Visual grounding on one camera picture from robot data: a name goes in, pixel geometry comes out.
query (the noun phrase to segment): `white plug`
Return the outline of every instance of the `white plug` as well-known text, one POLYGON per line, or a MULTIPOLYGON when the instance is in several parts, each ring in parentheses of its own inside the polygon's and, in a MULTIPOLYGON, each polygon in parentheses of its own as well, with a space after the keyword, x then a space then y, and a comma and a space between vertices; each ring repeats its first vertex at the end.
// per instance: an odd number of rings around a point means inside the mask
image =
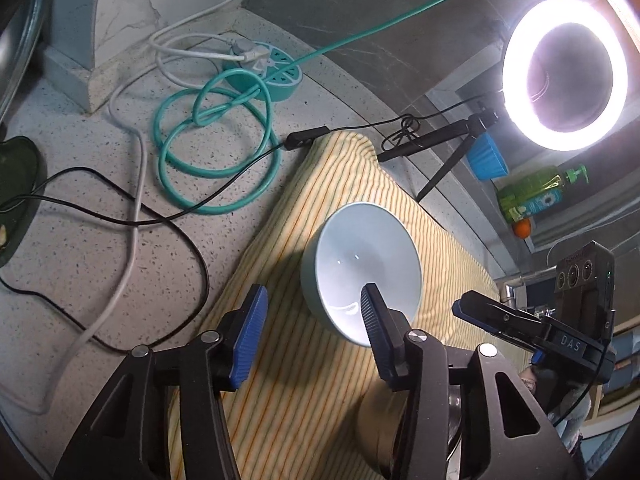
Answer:
POLYGON ((247 38, 238 38, 231 44, 231 50, 236 56, 243 56, 245 61, 255 61, 262 57, 269 57, 270 51, 263 45, 258 45, 247 38))

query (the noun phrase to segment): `blue cup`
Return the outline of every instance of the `blue cup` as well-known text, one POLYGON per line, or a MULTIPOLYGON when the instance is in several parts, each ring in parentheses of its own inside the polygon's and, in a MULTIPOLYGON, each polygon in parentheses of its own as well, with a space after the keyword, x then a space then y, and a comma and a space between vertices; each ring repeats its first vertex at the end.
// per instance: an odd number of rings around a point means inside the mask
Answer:
POLYGON ((476 139, 466 154, 466 160, 478 180, 491 180, 509 174, 509 168, 498 147, 487 133, 476 139))

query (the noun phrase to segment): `striped cloth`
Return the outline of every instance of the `striped cloth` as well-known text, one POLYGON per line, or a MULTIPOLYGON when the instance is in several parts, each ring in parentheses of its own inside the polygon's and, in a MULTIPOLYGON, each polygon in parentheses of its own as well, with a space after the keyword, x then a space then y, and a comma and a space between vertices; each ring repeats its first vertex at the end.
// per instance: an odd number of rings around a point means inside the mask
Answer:
MULTIPOLYGON (((497 297, 486 271, 379 167, 366 137, 339 132, 316 140, 201 327, 214 328, 252 283, 266 286, 269 312, 254 368, 223 399, 243 480, 378 478, 354 436, 359 401, 376 374, 371 351, 312 317, 299 274, 313 232, 339 207, 359 201, 395 214, 418 249, 424 285, 414 326, 461 348, 487 340, 485 332, 451 314, 453 301, 469 289, 497 297)), ((183 479, 175 399, 169 425, 172 476, 183 479)))

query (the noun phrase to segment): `black cable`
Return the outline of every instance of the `black cable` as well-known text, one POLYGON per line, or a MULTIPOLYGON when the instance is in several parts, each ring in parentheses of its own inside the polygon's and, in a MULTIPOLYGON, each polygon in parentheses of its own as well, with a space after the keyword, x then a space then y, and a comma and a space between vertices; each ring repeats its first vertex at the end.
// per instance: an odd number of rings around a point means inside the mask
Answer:
MULTIPOLYGON (((225 191, 227 188, 229 188, 229 186, 231 186, 250 167, 252 167, 254 164, 256 164, 258 161, 262 160, 266 156, 271 155, 271 153, 275 152, 276 150, 280 149, 281 147, 282 147, 282 144, 278 144, 277 146, 273 146, 271 149, 269 149, 266 152, 264 152, 263 154, 257 156, 256 158, 254 158, 254 160, 252 160, 244 168, 242 168, 242 170, 238 171, 233 177, 231 177, 222 186, 220 186, 220 188, 218 188, 216 191, 214 191, 209 196, 204 197, 204 199, 200 200, 197 204, 194 204, 191 207, 188 207, 187 209, 183 209, 182 211, 179 211, 179 212, 177 212, 175 214, 172 214, 172 215, 169 215, 169 216, 162 216, 160 213, 157 213, 157 212, 149 209, 149 211, 152 211, 153 214, 158 216, 158 218, 156 220, 133 221, 133 220, 123 220, 121 218, 112 218, 110 216, 103 215, 102 213, 91 211, 90 209, 87 209, 87 208, 85 208, 85 207, 83 207, 81 205, 74 204, 72 202, 68 202, 67 200, 60 200, 59 198, 53 198, 53 197, 46 196, 46 195, 37 195, 37 194, 33 194, 33 193, 20 194, 20 195, 16 195, 16 196, 10 198, 9 200, 5 200, 2 204, 0 204, 0 214, 7 212, 7 209, 6 209, 7 206, 11 205, 13 202, 16 202, 16 201, 20 201, 21 202, 23 200, 41 200, 43 202, 51 202, 53 204, 58 204, 58 205, 63 205, 63 206, 66 206, 66 207, 70 207, 71 209, 76 209, 77 211, 85 213, 85 214, 87 214, 89 216, 92 216, 94 218, 97 218, 97 219, 100 219, 100 220, 104 220, 105 222, 110 222, 112 224, 117 224, 117 225, 124 225, 124 226, 129 226, 129 227, 140 227, 140 226, 145 226, 145 225, 156 225, 156 224, 164 224, 164 223, 170 224, 170 222, 172 220, 181 218, 182 216, 185 216, 188 213, 191 213, 191 212, 195 211, 197 208, 199 208, 199 207, 205 205, 207 202, 210 202, 211 200, 213 200, 215 197, 217 197, 223 191, 225 191)), ((84 167, 81 167, 81 166, 78 166, 78 167, 75 167, 75 168, 67 168, 66 170, 59 171, 54 176, 49 177, 40 186, 38 186, 36 188, 36 190, 37 189, 41 189, 42 186, 44 186, 45 184, 48 184, 49 182, 51 182, 53 180, 53 178, 58 177, 61 174, 68 173, 69 171, 78 170, 78 169, 82 169, 84 171, 89 171, 90 173, 93 173, 95 171, 95 170, 92 170, 91 168, 84 168, 84 167)), ((109 180, 109 179, 107 179, 101 173, 99 173, 97 171, 95 171, 94 174, 96 176, 99 175, 100 178, 102 178, 103 180, 105 179, 105 182, 107 180, 109 180)), ((118 190, 120 190, 121 192, 125 192, 122 188, 118 188, 118 190)))
POLYGON ((389 134, 388 136, 382 139, 382 144, 380 145, 380 148, 382 149, 383 152, 388 152, 389 150, 391 150, 392 148, 400 144, 404 139, 407 139, 408 142, 414 142, 414 140, 417 138, 416 133, 418 132, 418 130, 420 130, 420 126, 421 126, 420 121, 433 119, 434 117, 445 114, 450 110, 453 110, 454 108, 467 104, 468 102, 476 101, 483 97, 487 97, 488 95, 499 94, 500 92, 502 92, 501 89, 491 91, 491 92, 485 92, 483 94, 474 95, 473 97, 463 99, 462 101, 459 101, 447 108, 444 108, 444 110, 439 110, 430 115, 415 116, 413 114, 406 113, 406 114, 398 115, 398 117, 394 117, 393 119, 388 119, 386 121, 379 121, 377 123, 367 123, 367 124, 362 124, 361 126, 342 126, 340 128, 334 128, 333 130, 330 130, 329 133, 339 132, 340 130, 361 130, 363 128, 370 128, 372 126, 382 126, 382 124, 390 124, 390 123, 395 123, 396 121, 400 121, 400 129, 394 131, 392 134, 389 134))
MULTIPOLYGON (((11 292, 15 294, 21 294, 23 296, 35 296, 36 298, 40 298, 41 300, 46 301, 47 303, 49 303, 51 307, 53 307, 53 309, 58 311, 59 314, 62 314, 62 316, 66 317, 67 320, 69 320, 71 323, 77 326, 82 332, 86 330, 86 327, 82 323, 80 323, 75 317, 73 317, 64 308, 59 306, 59 304, 57 304, 55 301, 53 301, 51 298, 48 298, 41 292, 37 292, 35 290, 22 290, 21 288, 16 288, 14 286, 11 286, 2 278, 2 276, 0 276, 0 283, 2 283, 2 286, 4 286, 4 288, 9 289, 11 292)), ((94 335, 92 339, 94 339, 94 341, 97 342, 98 345, 102 346, 104 349, 108 350, 109 352, 113 352, 114 354, 125 355, 129 353, 128 350, 125 350, 123 348, 116 348, 115 346, 111 346, 106 341, 103 341, 102 339, 100 339, 97 335, 94 335)))
POLYGON ((388 136, 388 137, 391 138, 393 135, 398 134, 400 132, 407 132, 408 134, 414 134, 415 132, 417 132, 420 129, 419 121, 425 121, 427 119, 433 119, 434 117, 437 117, 439 115, 445 114, 445 113, 449 112, 450 110, 453 110, 454 108, 457 108, 459 106, 465 105, 468 102, 475 101, 475 100, 481 99, 483 97, 487 97, 488 95, 499 94, 501 92, 502 92, 502 89, 500 89, 500 90, 491 90, 491 91, 485 92, 483 94, 474 95, 473 97, 469 97, 467 99, 463 99, 462 101, 459 101, 459 102, 451 105, 450 107, 445 108, 444 110, 439 110, 439 111, 437 111, 437 112, 435 112, 433 114, 430 114, 430 115, 415 116, 413 114, 406 113, 406 114, 398 115, 398 117, 394 117, 393 119, 388 119, 386 121, 379 121, 377 123, 361 124, 360 126, 341 126, 340 128, 334 128, 333 130, 329 130, 329 133, 339 132, 341 130, 361 130, 363 128, 371 128, 372 126, 382 126, 382 124, 395 123, 396 121, 407 121, 405 124, 401 123, 401 129, 400 130, 398 130, 397 132, 391 134, 391 136, 388 136))
MULTIPOLYGON (((246 171, 249 168, 249 166, 244 168, 244 170, 242 170, 240 173, 236 174, 236 176, 234 176, 229 182, 227 182, 223 187, 221 187, 213 195, 217 196, 222 191, 224 191, 228 187, 228 185, 231 182, 233 182, 233 180, 235 180, 241 173, 246 171)), ((49 182, 52 182, 53 180, 59 178, 60 176, 62 176, 64 174, 72 173, 72 172, 76 172, 76 171, 92 174, 93 176, 96 176, 98 179, 103 181, 107 186, 111 187, 111 189, 116 190, 123 197, 127 198, 128 200, 130 200, 132 202, 135 200, 135 198, 134 198, 134 196, 132 194, 130 194, 126 190, 122 189, 120 186, 118 186, 112 180, 108 179, 106 176, 101 174, 99 171, 94 170, 93 168, 87 168, 87 167, 84 167, 84 166, 75 166, 75 167, 72 167, 72 168, 66 168, 65 170, 61 170, 61 171, 57 172, 56 174, 50 176, 46 181, 44 181, 42 184, 40 184, 38 186, 38 188, 36 188, 36 189, 41 189, 43 186, 45 186, 49 182)), ((198 249, 196 244, 187 236, 187 234, 182 229, 180 229, 176 224, 171 222, 168 218, 163 217, 159 212, 155 211, 154 209, 151 209, 149 206, 145 205, 144 203, 142 203, 140 205, 140 209, 145 213, 155 215, 158 219, 161 219, 160 221, 158 221, 156 223, 162 222, 162 223, 166 224, 169 227, 169 229, 171 229, 171 231, 176 233, 186 243, 186 245, 190 249, 191 253, 194 254, 194 256, 196 257, 196 259, 198 261, 198 265, 200 266, 200 269, 202 270, 202 291, 200 293, 200 299, 198 300, 197 306, 183 320, 183 322, 180 323, 180 325, 178 325, 176 328, 171 330, 171 332, 169 332, 168 334, 156 339, 155 341, 151 342, 148 345, 151 348, 155 348, 158 345, 164 343, 165 341, 171 339, 178 332, 181 332, 202 311, 202 309, 206 305, 207 299, 209 297, 210 279, 209 279, 209 272, 207 270, 207 264, 206 264, 206 262, 204 260, 204 256, 202 256, 202 253, 200 252, 200 250, 198 249)), ((85 330, 85 326, 82 323, 80 323, 71 314, 69 314, 64 308, 59 306, 55 301, 53 301, 52 299, 48 298, 44 294, 42 294, 40 292, 31 291, 31 290, 21 290, 20 288, 17 288, 17 287, 9 285, 2 278, 0 278, 0 283, 2 283, 2 285, 4 285, 7 289, 9 289, 10 291, 12 291, 12 292, 14 292, 16 294, 35 296, 37 298, 40 298, 41 300, 46 301, 47 303, 49 303, 50 306, 53 307, 53 309, 55 309, 58 313, 62 314, 62 316, 66 317, 70 322, 72 322, 74 325, 76 325, 79 329, 85 330)), ((116 354, 124 355, 124 354, 127 354, 129 352, 129 349, 121 349, 121 348, 117 348, 115 346, 112 346, 112 345, 108 344, 107 342, 103 341, 102 339, 100 339, 96 335, 94 335, 93 339, 94 339, 95 342, 97 342, 98 344, 103 346, 103 348, 105 348, 105 349, 107 349, 107 350, 109 350, 111 352, 114 352, 116 354)))
POLYGON ((591 390, 591 387, 595 384, 596 379, 598 378, 598 374, 600 373, 600 369, 602 368, 602 364, 604 363, 604 359, 607 356, 607 348, 609 348, 609 343, 606 343, 605 347, 602 349, 602 355, 600 356, 600 361, 598 362, 598 366, 596 367, 596 370, 593 373, 593 377, 591 377, 591 381, 589 381, 589 384, 587 384, 587 387, 582 391, 580 396, 578 396, 578 398, 571 405, 571 407, 564 412, 564 415, 562 415, 558 420, 554 422, 554 428, 557 427, 558 424, 560 424, 563 420, 565 420, 569 416, 569 414, 578 407, 578 404, 582 402, 584 397, 589 393, 589 390, 591 390))

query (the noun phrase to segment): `light blue bowl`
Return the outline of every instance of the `light blue bowl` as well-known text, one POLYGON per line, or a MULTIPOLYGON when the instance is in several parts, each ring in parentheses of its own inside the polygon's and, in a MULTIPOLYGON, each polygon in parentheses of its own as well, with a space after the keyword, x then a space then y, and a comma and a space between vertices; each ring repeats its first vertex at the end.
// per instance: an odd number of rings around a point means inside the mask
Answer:
POLYGON ((478 137, 466 154, 466 160, 478 180, 491 180, 509 174, 509 168, 489 134, 478 137))
POLYGON ((333 213, 306 244, 300 264, 306 305, 329 330, 371 346, 360 291, 375 283, 385 303, 411 323, 422 297, 422 267, 402 222, 383 207, 351 202, 333 213))

